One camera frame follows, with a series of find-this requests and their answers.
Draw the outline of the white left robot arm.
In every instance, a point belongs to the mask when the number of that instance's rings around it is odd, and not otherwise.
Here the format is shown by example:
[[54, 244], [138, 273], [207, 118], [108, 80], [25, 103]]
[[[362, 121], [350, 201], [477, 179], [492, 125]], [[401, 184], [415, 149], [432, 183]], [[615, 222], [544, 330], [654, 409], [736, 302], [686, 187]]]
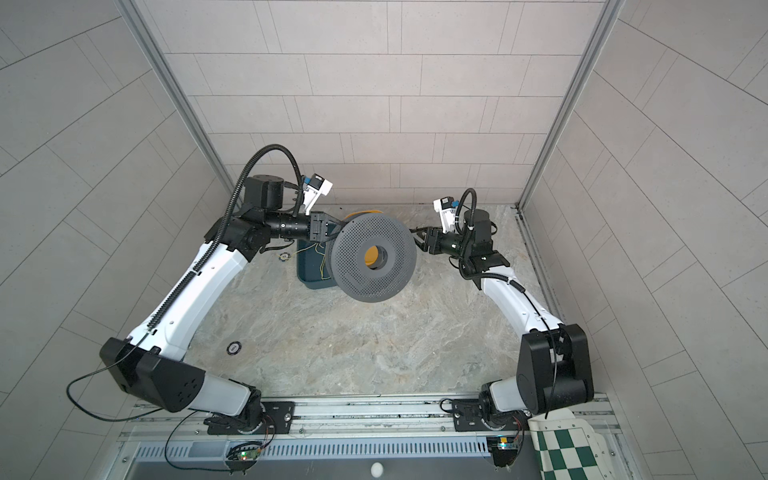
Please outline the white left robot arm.
[[206, 414], [211, 434], [262, 434], [233, 447], [223, 471], [246, 472], [278, 433], [278, 424], [252, 385], [210, 374], [184, 361], [189, 344], [224, 289], [255, 256], [285, 239], [325, 243], [335, 219], [313, 210], [333, 187], [301, 173], [285, 146], [268, 144], [246, 163], [223, 215], [207, 232], [193, 263], [152, 313], [124, 338], [101, 347], [102, 369], [125, 393], [156, 412]]

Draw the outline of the grey perforated cable spool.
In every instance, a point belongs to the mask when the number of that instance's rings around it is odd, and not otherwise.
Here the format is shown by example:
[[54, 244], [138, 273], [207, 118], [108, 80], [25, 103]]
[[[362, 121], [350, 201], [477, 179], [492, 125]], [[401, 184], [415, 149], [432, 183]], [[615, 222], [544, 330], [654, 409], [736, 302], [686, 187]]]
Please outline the grey perforated cable spool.
[[345, 220], [330, 242], [332, 278], [349, 297], [378, 303], [397, 295], [415, 271], [417, 248], [401, 221], [380, 212]]

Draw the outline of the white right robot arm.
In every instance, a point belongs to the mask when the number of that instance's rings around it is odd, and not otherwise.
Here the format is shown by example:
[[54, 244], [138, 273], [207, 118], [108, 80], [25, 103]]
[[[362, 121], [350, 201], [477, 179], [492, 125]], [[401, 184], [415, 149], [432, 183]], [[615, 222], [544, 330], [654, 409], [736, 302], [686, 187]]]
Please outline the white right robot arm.
[[517, 373], [481, 387], [480, 418], [487, 428], [523, 426], [524, 412], [548, 415], [594, 398], [587, 335], [565, 324], [518, 281], [510, 262], [493, 245], [496, 224], [477, 207], [469, 188], [456, 200], [433, 201], [439, 227], [412, 231], [417, 246], [431, 255], [446, 255], [460, 276], [489, 297], [520, 336]]

